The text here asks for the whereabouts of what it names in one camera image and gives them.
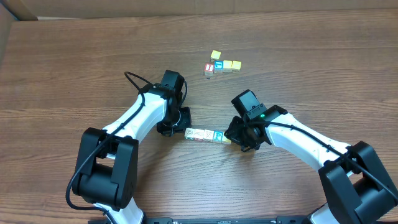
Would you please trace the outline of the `white block green side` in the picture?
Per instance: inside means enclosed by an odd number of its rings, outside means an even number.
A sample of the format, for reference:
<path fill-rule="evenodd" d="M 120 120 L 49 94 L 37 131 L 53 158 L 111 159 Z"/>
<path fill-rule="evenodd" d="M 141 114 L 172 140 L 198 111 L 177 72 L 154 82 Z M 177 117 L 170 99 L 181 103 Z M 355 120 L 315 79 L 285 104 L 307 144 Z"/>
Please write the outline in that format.
<path fill-rule="evenodd" d="M 187 128 L 184 134 L 185 139 L 194 140 L 195 138 L 195 129 Z"/>

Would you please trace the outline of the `white block red side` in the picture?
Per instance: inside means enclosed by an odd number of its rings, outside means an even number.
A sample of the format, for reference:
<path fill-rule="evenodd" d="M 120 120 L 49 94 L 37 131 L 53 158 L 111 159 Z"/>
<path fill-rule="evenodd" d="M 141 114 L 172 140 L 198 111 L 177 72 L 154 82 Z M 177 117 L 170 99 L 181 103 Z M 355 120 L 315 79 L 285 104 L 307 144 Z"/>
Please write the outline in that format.
<path fill-rule="evenodd" d="M 194 132 L 194 135 L 193 135 L 194 140 L 202 141 L 203 137 L 204 137 L 204 133 L 205 133 L 204 129 L 196 129 L 195 132 Z"/>

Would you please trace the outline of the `lone yellow block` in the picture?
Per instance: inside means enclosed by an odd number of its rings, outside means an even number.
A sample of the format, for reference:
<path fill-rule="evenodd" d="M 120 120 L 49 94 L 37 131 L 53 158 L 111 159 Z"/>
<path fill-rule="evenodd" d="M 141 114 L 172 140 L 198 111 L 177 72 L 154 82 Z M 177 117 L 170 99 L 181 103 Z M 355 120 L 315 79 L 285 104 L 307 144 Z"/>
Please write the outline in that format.
<path fill-rule="evenodd" d="M 225 135 L 223 135 L 221 141 L 222 141 L 223 144 L 231 144 L 231 140 L 228 139 Z"/>

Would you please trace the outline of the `blue letter P block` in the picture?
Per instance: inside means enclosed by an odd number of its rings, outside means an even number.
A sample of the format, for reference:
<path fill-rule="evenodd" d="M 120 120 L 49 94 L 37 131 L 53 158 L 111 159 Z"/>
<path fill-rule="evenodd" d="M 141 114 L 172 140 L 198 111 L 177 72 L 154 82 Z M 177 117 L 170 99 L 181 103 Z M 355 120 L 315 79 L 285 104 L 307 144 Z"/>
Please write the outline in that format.
<path fill-rule="evenodd" d="M 213 142 L 222 142 L 223 141 L 223 132 L 222 131 L 214 131 L 212 141 Z"/>

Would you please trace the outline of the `white letter W block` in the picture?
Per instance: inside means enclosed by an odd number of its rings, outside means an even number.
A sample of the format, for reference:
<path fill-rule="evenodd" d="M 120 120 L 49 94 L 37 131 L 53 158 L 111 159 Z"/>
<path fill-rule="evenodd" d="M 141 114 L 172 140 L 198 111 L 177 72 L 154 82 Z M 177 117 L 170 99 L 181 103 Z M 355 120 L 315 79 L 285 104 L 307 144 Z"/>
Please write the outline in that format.
<path fill-rule="evenodd" d="M 213 141 L 213 136 L 214 136 L 214 131 L 212 130 L 204 130 L 203 133 L 203 140 L 204 141 L 208 141 L 208 142 L 212 142 Z"/>

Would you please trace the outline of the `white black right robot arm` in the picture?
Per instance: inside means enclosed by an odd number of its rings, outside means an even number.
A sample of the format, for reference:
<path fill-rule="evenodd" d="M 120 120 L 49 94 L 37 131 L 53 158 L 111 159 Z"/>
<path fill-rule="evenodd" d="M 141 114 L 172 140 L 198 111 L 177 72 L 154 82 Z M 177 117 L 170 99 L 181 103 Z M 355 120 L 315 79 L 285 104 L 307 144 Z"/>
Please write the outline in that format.
<path fill-rule="evenodd" d="M 397 188 L 375 149 L 328 138 L 280 106 L 266 108 L 251 90 L 231 101 L 238 112 L 225 136 L 243 152 L 262 143 L 289 151 L 318 172 L 326 203 L 303 223 L 376 223 L 397 206 Z"/>

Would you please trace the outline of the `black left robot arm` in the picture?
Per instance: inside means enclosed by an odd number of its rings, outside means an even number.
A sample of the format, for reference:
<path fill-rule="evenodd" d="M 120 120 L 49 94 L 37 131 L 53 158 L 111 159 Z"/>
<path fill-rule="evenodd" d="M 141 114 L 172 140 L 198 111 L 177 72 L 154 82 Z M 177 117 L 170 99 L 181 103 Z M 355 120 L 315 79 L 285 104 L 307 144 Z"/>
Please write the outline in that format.
<path fill-rule="evenodd" d="M 182 105 L 187 83 L 178 72 L 166 70 L 160 83 L 147 82 L 137 90 L 136 102 L 115 122 L 83 133 L 65 192 L 69 207 L 101 211 L 105 223 L 146 222 L 133 198 L 139 145 L 152 128 L 171 137 L 192 123 L 190 108 Z"/>

